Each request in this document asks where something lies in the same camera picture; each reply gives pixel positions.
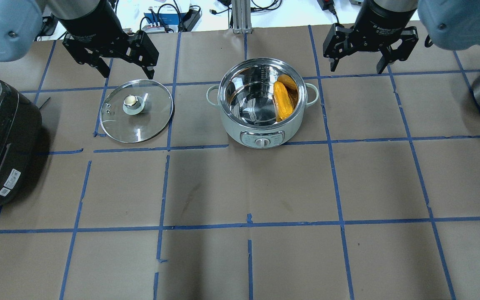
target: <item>glass lid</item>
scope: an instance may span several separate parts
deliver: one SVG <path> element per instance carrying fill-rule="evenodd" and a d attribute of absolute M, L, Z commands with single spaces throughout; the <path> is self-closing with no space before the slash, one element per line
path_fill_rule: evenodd
<path fill-rule="evenodd" d="M 132 80 L 105 99 L 99 120 L 109 137 L 137 143 L 158 135 L 173 114 L 173 99 L 166 87 L 154 80 Z"/>

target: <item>pot handle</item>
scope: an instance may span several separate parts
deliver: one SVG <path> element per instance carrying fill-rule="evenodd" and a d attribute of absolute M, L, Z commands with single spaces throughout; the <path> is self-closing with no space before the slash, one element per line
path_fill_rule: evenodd
<path fill-rule="evenodd" d="M 316 103 L 316 101 L 318 101 L 318 98 L 320 97 L 320 91 L 318 91 L 318 88 L 317 88 L 314 84 L 305 83 L 305 85 L 306 85 L 308 88 L 313 89 L 314 92 L 316 93 L 316 97 L 314 98 L 314 100 L 312 100 L 311 102 L 307 102 L 307 104 L 305 104 L 305 108 L 307 108 L 307 107 L 312 106 L 312 104 Z"/>
<path fill-rule="evenodd" d="M 208 101 L 208 103 L 210 103 L 210 105 L 214 106 L 215 108 L 219 107 L 220 104 L 219 103 L 218 104 L 213 103 L 208 97 L 210 95 L 210 92 L 212 92 L 214 90 L 217 90 L 218 87 L 219 87 L 219 85 L 216 84 L 216 85 L 213 85 L 213 86 L 209 87 L 208 90 L 207 90 L 207 101 Z"/>

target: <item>white floor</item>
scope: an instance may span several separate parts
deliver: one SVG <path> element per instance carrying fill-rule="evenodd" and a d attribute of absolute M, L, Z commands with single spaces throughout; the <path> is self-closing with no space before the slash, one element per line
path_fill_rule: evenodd
<path fill-rule="evenodd" d="M 118 4 L 118 18 L 124 28 L 138 30 L 145 8 L 149 3 L 159 0 L 120 0 Z M 273 0 L 256 0 L 259 6 L 267 6 Z M 274 11 L 252 13 L 252 27 L 288 27 L 301 25 L 324 25 L 336 22 L 335 16 L 328 11 L 322 11 L 317 0 L 283 0 L 282 6 Z M 202 8 L 203 14 L 200 21 L 192 31 L 223 30 L 229 27 L 227 13 L 212 15 L 209 10 L 223 11 L 225 6 L 215 0 L 191 0 L 192 5 Z M 340 23 L 354 23 L 360 6 L 350 4 L 349 0 L 335 0 Z M 418 20 L 416 13 L 412 20 Z M 43 40 L 54 40 L 63 34 L 65 29 L 59 24 L 51 37 Z"/>

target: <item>stain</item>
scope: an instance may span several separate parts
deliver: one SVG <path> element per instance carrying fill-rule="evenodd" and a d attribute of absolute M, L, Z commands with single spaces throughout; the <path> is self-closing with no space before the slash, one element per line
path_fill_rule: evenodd
<path fill-rule="evenodd" d="M 292 209 L 292 207 L 290 206 L 290 204 L 288 202 L 286 202 L 284 200 L 281 200 L 280 203 L 282 204 L 284 209 L 286 209 L 289 213 L 294 212 L 294 210 Z"/>
<path fill-rule="evenodd" d="M 183 217 L 183 215 L 188 210 L 188 206 L 194 200 L 197 192 L 201 189 L 201 186 L 202 186 L 201 182 L 196 184 L 196 186 L 194 186 L 192 190 L 190 190 L 190 192 L 188 193 L 188 196 L 186 196 L 185 206 L 182 208 L 182 211 L 181 211 L 181 217 Z"/>

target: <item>sticker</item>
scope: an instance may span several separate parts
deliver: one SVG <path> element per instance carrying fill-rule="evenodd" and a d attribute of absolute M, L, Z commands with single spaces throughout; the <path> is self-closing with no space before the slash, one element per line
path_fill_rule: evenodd
<path fill-rule="evenodd" d="M 13 189 L 14 186 L 16 185 L 16 182 L 18 182 L 20 175 L 21 175 L 21 172 L 19 172 L 16 169 L 12 169 L 12 171 L 10 172 L 10 175 L 8 175 L 7 181 L 4 184 L 5 188 Z"/>
<path fill-rule="evenodd" d="M 4 187 L 0 190 L 0 195 L 2 195 L 3 197 L 6 197 L 9 193 L 10 193 L 10 190 L 8 188 Z"/>

